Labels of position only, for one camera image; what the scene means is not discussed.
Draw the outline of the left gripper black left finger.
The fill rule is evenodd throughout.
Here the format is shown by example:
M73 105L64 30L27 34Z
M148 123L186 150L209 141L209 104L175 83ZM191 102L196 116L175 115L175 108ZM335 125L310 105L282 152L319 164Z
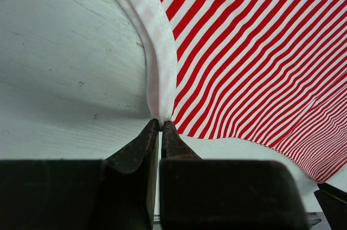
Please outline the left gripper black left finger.
M158 131L106 159L1 160L1 229L152 229Z

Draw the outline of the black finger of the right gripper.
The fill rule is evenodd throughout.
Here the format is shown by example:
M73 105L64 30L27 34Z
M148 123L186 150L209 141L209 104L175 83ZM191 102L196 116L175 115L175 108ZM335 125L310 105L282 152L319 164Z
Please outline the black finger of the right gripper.
M327 183L318 183L314 195L332 230L347 230L346 192Z

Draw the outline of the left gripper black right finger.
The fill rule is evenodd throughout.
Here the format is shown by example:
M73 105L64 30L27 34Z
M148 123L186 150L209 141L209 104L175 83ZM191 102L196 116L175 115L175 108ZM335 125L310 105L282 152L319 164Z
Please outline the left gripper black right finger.
M289 170L271 160L202 159L179 136L162 128L159 163L160 224L181 218L225 219L257 211L300 211L303 203Z

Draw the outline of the red white striped tank top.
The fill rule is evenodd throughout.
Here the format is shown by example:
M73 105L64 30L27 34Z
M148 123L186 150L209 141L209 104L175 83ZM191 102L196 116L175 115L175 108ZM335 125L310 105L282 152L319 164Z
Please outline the red white striped tank top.
M161 124L261 144L316 182L345 166L346 0L116 1Z

